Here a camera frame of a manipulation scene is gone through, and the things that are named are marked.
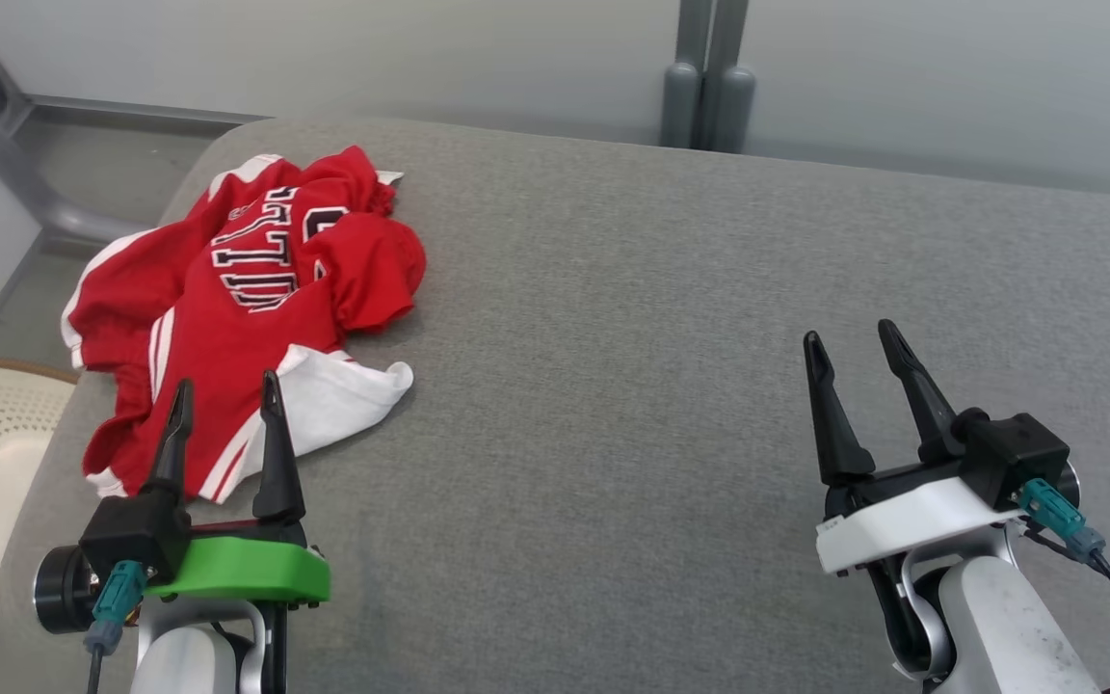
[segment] red fabric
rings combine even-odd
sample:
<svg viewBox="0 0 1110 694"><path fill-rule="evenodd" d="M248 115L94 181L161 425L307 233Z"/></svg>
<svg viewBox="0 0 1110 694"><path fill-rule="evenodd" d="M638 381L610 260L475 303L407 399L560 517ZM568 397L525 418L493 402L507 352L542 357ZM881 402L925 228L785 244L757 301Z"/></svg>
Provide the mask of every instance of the red fabric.
<svg viewBox="0 0 1110 694"><path fill-rule="evenodd" d="M119 384L114 416L84 452L84 474L109 466L137 493L173 392L190 378L185 489L194 496L259 410L264 370L291 343L333 352L349 331L404 316L426 255L413 230L387 219L392 197L357 147L307 170L256 157L186 219L105 249L64 325L74 359Z"/></svg>

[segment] jersey sleeve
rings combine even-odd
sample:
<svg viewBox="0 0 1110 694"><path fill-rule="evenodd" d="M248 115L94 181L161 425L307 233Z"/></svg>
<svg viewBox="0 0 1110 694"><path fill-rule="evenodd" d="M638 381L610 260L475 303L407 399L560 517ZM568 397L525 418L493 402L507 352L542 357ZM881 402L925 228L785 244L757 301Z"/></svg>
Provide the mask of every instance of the jersey sleeve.
<svg viewBox="0 0 1110 694"><path fill-rule="evenodd" d="M119 238L98 253L62 312L71 365L111 370L140 363L151 326L178 302L189 265L230 212L295 173L275 154L252 158L213 178L185 219Z"/></svg>
<svg viewBox="0 0 1110 694"><path fill-rule="evenodd" d="M303 247L316 281L332 283L345 332L379 332L413 309L427 269L417 234L387 217L347 214Z"/></svg>

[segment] gray floor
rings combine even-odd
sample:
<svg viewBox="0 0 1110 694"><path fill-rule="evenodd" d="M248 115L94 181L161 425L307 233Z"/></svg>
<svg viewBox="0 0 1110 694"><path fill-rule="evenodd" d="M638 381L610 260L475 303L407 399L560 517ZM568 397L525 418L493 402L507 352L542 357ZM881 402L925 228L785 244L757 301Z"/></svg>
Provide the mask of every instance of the gray floor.
<svg viewBox="0 0 1110 694"><path fill-rule="evenodd" d="M59 192L98 212L157 223L209 143L230 124L40 110L17 140ZM0 356L70 369L58 320L95 247L53 243L0 302Z"/></svg>
<svg viewBox="0 0 1110 694"><path fill-rule="evenodd" d="M157 223L173 190L223 123L169 123L95 113L36 113L17 138L49 183L109 215ZM97 245L40 243L0 302L0 356L70 369L58 321ZM4 667L0 693L20 682Z"/></svg>

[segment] gray tabletop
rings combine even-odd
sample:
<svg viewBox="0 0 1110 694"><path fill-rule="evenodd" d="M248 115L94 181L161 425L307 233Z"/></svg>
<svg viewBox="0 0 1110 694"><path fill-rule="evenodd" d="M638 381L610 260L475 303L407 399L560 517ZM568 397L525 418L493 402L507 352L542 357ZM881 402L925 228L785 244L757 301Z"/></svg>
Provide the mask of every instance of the gray tabletop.
<svg viewBox="0 0 1110 694"><path fill-rule="evenodd" d="M281 120L216 141L167 220L252 154L353 143L406 172L396 217L428 270L415 312L349 351L417 382L382 425L300 462L334 597L291 620L291 691L912 691L868 580L816 561L810 329L881 466L917 445L876 339L891 318L953 404L1035 413L1070 443L1110 542L1110 197ZM81 379L0 574L28 691L87 673L30 589L97 504L79 461L112 399L111 379ZM246 517L252 493L193 514ZM1110 683L1110 587L1037 547L1019 561ZM107 693L128 688L123 648Z"/></svg>

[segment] robotic arm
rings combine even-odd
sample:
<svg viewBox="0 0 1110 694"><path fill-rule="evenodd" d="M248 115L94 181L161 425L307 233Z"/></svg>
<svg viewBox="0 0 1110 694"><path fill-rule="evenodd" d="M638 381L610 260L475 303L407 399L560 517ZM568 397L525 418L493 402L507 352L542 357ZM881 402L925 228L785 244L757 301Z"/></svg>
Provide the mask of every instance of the robotic arm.
<svg viewBox="0 0 1110 694"><path fill-rule="evenodd" d="M1023 522L1027 535L1051 544L1037 535L1048 526L1066 541L1061 553L1110 574L1102 536L1077 510L1070 447L1027 413L991 421L979 409L953 412L894 322L880 321L880 343L921 439L919 462L880 473L837 399L819 335L803 343L829 489L816 527L825 572L867 572L895 667L925 693L1098 694L1010 549ZM959 562L921 566L944 557Z"/></svg>
<svg viewBox="0 0 1110 694"><path fill-rule="evenodd" d="M192 398L183 382L141 492L102 500L79 545L50 551L37 571L42 626L84 632L90 694L124 625L140 627L132 694L283 694L289 612L330 595L327 563L300 523L303 487L276 374L264 374L252 520L191 526L182 479ZM250 638L221 627L238 620L251 625Z"/></svg>

